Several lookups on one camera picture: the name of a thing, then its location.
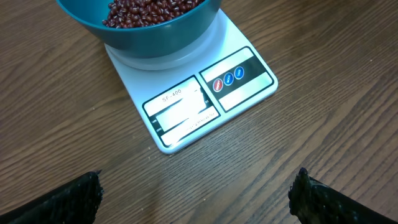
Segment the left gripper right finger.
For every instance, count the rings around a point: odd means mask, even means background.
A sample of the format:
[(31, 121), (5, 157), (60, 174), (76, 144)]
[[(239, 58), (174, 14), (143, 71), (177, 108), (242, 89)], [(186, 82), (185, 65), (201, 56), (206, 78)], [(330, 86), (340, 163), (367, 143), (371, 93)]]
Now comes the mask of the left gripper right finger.
[(302, 224), (397, 224), (333, 188), (301, 168), (288, 192), (290, 214)]

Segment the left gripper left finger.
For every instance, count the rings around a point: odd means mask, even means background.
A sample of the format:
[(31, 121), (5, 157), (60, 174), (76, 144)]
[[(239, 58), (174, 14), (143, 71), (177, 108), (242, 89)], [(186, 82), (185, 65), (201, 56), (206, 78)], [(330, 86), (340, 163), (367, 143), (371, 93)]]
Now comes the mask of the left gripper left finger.
[(93, 224), (103, 199), (100, 171), (87, 172), (1, 215), (3, 224)]

